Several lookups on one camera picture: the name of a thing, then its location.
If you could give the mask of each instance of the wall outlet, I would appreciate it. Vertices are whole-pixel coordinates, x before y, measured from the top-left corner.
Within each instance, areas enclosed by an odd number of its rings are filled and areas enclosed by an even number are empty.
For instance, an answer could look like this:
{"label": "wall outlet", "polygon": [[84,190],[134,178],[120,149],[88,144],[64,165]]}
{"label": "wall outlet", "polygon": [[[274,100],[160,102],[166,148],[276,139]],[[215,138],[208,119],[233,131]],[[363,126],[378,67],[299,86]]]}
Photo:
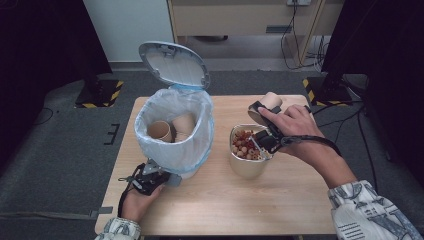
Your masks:
{"label": "wall outlet", "polygon": [[311,0],[287,0],[287,5],[294,6],[296,2],[297,6],[309,6],[311,5]]}

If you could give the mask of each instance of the trash can lid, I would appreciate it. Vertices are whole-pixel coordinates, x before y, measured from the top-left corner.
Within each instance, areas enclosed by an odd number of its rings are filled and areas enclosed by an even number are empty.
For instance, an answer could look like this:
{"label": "trash can lid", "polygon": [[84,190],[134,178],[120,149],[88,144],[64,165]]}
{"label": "trash can lid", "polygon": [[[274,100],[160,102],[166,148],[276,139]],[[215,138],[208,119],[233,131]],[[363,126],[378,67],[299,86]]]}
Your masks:
{"label": "trash can lid", "polygon": [[169,85],[206,89],[210,76],[202,58],[191,49],[169,42],[149,41],[140,45],[140,57],[149,71]]}

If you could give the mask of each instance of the black fabric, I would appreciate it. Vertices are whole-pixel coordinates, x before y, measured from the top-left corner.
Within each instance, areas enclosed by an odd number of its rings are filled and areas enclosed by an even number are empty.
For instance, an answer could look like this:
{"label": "black fabric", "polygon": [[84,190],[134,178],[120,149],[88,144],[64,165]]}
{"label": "black fabric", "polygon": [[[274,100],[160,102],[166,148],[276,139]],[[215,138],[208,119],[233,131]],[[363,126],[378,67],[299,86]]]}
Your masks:
{"label": "black fabric", "polygon": [[424,186],[424,2],[356,0],[344,3],[325,56],[326,82],[342,74],[366,74],[364,95],[387,149],[388,159],[405,163]]}
{"label": "black fabric", "polygon": [[42,109],[46,93],[86,78],[75,64],[81,58],[93,74],[111,72],[82,0],[0,2],[0,173]]}

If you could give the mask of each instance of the bowl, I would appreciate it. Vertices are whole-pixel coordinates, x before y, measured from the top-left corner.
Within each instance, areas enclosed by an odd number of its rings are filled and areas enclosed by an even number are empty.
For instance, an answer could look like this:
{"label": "bowl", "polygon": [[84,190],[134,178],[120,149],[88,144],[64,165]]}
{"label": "bowl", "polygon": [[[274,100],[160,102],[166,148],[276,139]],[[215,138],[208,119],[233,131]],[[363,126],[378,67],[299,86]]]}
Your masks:
{"label": "bowl", "polygon": [[253,133],[257,133],[265,129],[267,128],[257,124],[241,124],[235,126],[231,130],[229,142],[230,166],[234,173],[237,175],[245,179],[254,179],[258,177],[264,172],[265,166],[267,165],[269,159],[273,157],[273,154],[268,154],[268,159],[258,160],[248,160],[238,157],[233,153],[233,140],[236,137],[236,133],[242,130],[253,131]]}

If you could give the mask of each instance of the person's left hand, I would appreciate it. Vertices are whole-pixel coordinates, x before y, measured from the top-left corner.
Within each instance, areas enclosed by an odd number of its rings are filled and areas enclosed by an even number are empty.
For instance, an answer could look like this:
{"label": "person's left hand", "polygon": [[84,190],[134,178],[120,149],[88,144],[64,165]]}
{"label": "person's left hand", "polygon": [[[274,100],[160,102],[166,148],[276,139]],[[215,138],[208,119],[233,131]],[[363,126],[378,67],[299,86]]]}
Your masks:
{"label": "person's left hand", "polygon": [[150,196],[143,195],[135,189],[130,190],[122,204],[121,217],[140,224],[150,204],[159,197],[163,188],[164,185],[157,187]]}

